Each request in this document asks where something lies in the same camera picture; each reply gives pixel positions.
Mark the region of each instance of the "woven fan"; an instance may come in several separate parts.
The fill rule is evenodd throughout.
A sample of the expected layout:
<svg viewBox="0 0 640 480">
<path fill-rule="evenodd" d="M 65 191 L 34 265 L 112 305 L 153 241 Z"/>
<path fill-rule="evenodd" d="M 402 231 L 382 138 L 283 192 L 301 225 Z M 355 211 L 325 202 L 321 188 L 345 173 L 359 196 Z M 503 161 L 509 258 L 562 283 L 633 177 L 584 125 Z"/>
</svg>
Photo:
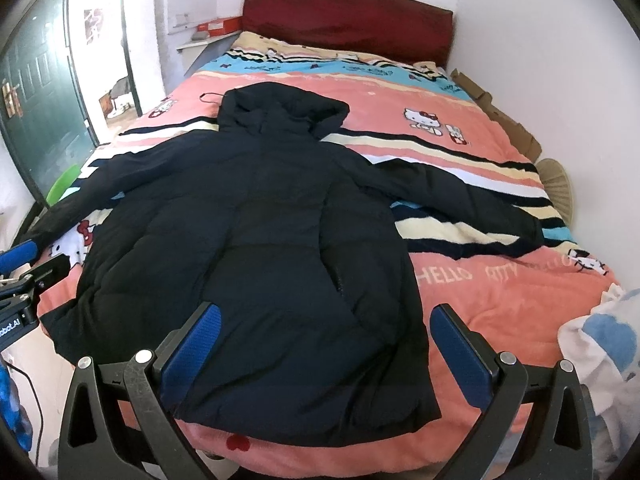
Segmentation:
<svg viewBox="0 0 640 480">
<path fill-rule="evenodd" d="M 545 186 L 546 194 L 560 213 L 564 223 L 571 227 L 574 219 L 574 194 L 571 191 L 569 176 L 557 160 L 545 158 L 536 164 L 540 180 Z"/>
</svg>

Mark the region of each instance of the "jacket sleeve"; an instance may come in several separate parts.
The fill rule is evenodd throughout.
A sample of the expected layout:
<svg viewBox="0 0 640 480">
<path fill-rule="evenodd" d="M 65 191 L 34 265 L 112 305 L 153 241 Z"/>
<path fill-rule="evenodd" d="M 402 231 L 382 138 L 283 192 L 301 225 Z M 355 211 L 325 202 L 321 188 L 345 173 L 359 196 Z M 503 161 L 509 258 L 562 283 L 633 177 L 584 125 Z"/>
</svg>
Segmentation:
<svg viewBox="0 0 640 480">
<path fill-rule="evenodd" d="M 371 164 L 349 148 L 329 142 L 323 144 L 334 152 L 334 160 L 360 187 L 374 189 L 392 202 L 414 202 L 483 233 L 509 234 L 525 238 L 536 247 L 544 245 L 542 226 L 537 218 L 491 191 L 466 184 L 448 171 L 400 158 Z"/>
<path fill-rule="evenodd" d="M 196 147 L 210 136 L 207 130 L 166 140 L 138 153 L 123 153 L 107 160 L 88 178 L 82 180 L 78 191 L 52 206 L 22 238 L 32 240 L 38 254 L 74 225 L 120 192 L 126 193 L 137 186 L 179 171 L 193 163 L 200 150 Z"/>
</svg>

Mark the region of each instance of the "white cloth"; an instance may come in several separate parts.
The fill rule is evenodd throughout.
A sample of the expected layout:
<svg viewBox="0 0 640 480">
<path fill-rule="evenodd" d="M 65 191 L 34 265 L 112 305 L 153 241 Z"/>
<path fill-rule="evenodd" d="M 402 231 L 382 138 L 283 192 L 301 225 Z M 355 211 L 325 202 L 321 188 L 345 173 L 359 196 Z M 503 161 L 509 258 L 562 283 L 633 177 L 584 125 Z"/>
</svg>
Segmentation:
<svg viewBox="0 0 640 480">
<path fill-rule="evenodd" d="M 594 468 L 606 478 L 640 433 L 640 289 L 617 285 L 591 315 L 563 325 L 562 355 L 587 387 Z"/>
</svg>

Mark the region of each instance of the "red box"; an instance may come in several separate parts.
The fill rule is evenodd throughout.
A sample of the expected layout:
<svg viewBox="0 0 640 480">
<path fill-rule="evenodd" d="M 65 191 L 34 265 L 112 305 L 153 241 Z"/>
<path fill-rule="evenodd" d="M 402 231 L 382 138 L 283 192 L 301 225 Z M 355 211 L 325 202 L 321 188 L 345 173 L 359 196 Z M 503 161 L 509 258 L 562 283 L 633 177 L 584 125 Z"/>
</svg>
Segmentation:
<svg viewBox="0 0 640 480">
<path fill-rule="evenodd" d="M 198 32 L 208 32 L 209 37 L 224 36 L 242 30 L 242 16 L 232 18 L 219 18 L 210 22 L 198 25 Z"/>
</svg>

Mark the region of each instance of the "headboard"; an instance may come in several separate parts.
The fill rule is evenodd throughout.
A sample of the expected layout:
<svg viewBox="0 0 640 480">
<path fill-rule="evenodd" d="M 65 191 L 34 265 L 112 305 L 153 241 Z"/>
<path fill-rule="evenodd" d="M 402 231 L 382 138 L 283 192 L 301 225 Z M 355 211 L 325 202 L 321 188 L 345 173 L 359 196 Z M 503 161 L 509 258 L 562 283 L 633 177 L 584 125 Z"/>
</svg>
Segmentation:
<svg viewBox="0 0 640 480">
<path fill-rule="evenodd" d="M 242 28 L 292 44 L 445 66 L 453 12 L 415 0 L 244 0 Z"/>
</svg>

